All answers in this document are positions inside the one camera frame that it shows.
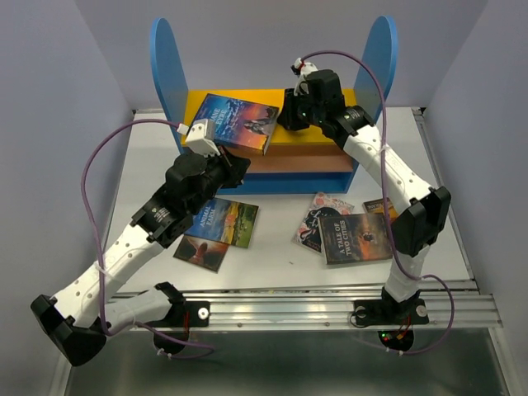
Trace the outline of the Jane Eyre book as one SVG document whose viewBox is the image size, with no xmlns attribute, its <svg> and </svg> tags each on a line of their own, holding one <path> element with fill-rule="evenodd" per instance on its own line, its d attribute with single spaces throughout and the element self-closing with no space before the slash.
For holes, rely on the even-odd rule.
<svg viewBox="0 0 528 396">
<path fill-rule="evenodd" d="M 211 120 L 215 123 L 217 145 L 263 156 L 276 129 L 279 112 L 277 106 L 208 93 L 192 122 Z"/>
</svg>

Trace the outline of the Animal Farm book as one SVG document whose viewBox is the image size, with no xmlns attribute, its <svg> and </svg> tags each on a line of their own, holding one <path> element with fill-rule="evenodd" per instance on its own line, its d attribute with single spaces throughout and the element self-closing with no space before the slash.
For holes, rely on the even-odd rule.
<svg viewBox="0 0 528 396">
<path fill-rule="evenodd" d="M 258 211 L 257 205 L 214 198 L 193 217 L 185 235 L 248 248 Z"/>
</svg>

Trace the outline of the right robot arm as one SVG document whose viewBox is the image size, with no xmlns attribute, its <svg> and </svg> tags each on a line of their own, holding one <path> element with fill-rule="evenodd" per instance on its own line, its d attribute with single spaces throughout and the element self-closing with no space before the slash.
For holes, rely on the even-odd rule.
<svg viewBox="0 0 528 396">
<path fill-rule="evenodd" d="M 379 311 L 397 322 L 418 298 L 418 283 L 430 247 L 444 229 L 451 195 L 422 180 L 382 140 L 382 134 L 361 106 L 348 106 L 339 77 L 312 64 L 294 69 L 298 81 L 285 90 L 278 122 L 286 130 L 321 129 L 378 183 L 398 217 L 390 225 L 393 259 Z"/>
</svg>

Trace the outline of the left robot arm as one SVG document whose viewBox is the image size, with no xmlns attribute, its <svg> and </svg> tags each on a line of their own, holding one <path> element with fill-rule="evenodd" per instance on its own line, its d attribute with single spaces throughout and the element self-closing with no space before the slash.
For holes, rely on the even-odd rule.
<svg viewBox="0 0 528 396">
<path fill-rule="evenodd" d="M 178 156 L 165 173 L 165 182 L 132 216 L 122 234 L 70 285 L 52 296 L 39 295 L 31 303 L 35 318 L 72 366 L 93 359 L 106 341 L 134 327 L 152 330 L 154 325 L 180 327 L 181 336 L 155 332 L 158 351 L 177 357 L 189 346 L 188 328 L 204 326 L 198 313 L 207 303 L 188 303 L 169 282 L 112 303 L 111 297 L 142 266 L 169 248 L 193 225 L 193 218 L 222 188 L 243 184 L 251 162 L 221 149 L 204 157 L 197 153 Z"/>
</svg>

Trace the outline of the Three Days to See book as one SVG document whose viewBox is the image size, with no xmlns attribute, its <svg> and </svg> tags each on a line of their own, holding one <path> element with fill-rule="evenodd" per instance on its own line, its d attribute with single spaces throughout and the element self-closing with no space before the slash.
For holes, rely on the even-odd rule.
<svg viewBox="0 0 528 396">
<path fill-rule="evenodd" d="M 184 235 L 173 257 L 218 273 L 228 250 L 226 243 Z"/>
</svg>

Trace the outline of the brown Edmund Burke book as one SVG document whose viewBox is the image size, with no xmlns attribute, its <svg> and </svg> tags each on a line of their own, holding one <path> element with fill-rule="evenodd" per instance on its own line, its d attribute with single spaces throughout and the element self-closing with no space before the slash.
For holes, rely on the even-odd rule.
<svg viewBox="0 0 528 396">
<path fill-rule="evenodd" d="M 363 207 L 366 213 L 384 213 L 384 201 L 382 198 L 377 200 L 368 200 L 363 203 Z M 395 210 L 390 199 L 387 199 L 387 207 L 389 210 L 389 218 L 391 221 L 398 218 L 398 212 Z"/>
</svg>

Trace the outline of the A Tale of Two Cities book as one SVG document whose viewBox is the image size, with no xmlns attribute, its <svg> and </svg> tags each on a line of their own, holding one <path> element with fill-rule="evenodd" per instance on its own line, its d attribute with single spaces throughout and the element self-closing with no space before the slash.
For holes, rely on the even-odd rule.
<svg viewBox="0 0 528 396">
<path fill-rule="evenodd" d="M 393 256 L 382 214 L 328 216 L 320 219 L 318 226 L 328 266 L 360 265 Z"/>
</svg>

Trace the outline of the aluminium mounting rail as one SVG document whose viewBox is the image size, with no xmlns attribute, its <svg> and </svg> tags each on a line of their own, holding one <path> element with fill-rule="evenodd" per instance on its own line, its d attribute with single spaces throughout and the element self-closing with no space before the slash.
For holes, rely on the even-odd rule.
<svg viewBox="0 0 528 396">
<path fill-rule="evenodd" d="M 374 292 L 345 290 L 314 292 L 276 291 L 249 293 L 186 293 L 189 302 L 210 304 L 204 327 L 210 332 L 236 331 L 338 331 L 355 330 L 355 319 L 366 319 L 365 302 L 375 299 Z M 427 290 L 422 302 L 410 309 L 395 324 L 366 325 L 364 330 L 443 329 L 450 320 L 450 300 L 445 292 Z"/>
</svg>

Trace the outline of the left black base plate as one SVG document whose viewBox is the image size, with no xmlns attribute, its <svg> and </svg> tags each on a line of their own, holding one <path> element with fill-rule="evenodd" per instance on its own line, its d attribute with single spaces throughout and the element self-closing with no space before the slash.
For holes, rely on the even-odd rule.
<svg viewBox="0 0 528 396">
<path fill-rule="evenodd" d="M 210 302 L 206 300 L 186 301 L 176 307 L 172 307 L 166 317 L 149 322 L 148 325 L 163 331 L 169 337 L 176 338 L 180 341 L 189 342 L 191 328 L 207 328 L 209 326 Z M 171 353 L 177 357 L 182 357 L 181 352 L 185 349 L 184 345 L 168 341 L 159 335 L 153 335 L 153 343 L 163 352 Z"/>
</svg>

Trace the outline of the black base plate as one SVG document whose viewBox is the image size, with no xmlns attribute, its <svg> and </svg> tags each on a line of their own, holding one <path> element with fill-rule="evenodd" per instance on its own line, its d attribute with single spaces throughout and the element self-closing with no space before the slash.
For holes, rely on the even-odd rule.
<svg viewBox="0 0 528 396">
<path fill-rule="evenodd" d="M 166 317 L 149 322 L 148 325 L 163 331 L 169 337 L 176 338 L 180 341 L 189 342 L 191 328 L 207 328 L 209 326 L 210 302 L 206 300 L 186 301 L 176 307 L 172 307 Z M 181 352 L 185 349 L 184 345 L 168 341 L 159 335 L 153 335 L 153 343 L 163 352 L 171 353 L 177 357 L 182 357 Z"/>
<path fill-rule="evenodd" d="M 359 328 L 380 327 L 378 337 L 390 351 L 410 351 L 414 343 L 413 326 L 429 324 L 423 299 L 402 303 L 391 299 L 357 299 L 352 302 L 351 320 Z"/>
</svg>

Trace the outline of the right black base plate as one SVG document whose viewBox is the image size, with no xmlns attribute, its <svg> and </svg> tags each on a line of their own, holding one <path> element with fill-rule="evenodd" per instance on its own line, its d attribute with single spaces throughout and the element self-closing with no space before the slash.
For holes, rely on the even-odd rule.
<svg viewBox="0 0 528 396">
<path fill-rule="evenodd" d="M 357 299 L 352 302 L 351 320 L 359 328 L 380 327 L 378 337 L 390 351 L 410 351 L 414 343 L 413 326 L 429 324 L 423 299 L 402 303 L 391 299 Z"/>
</svg>

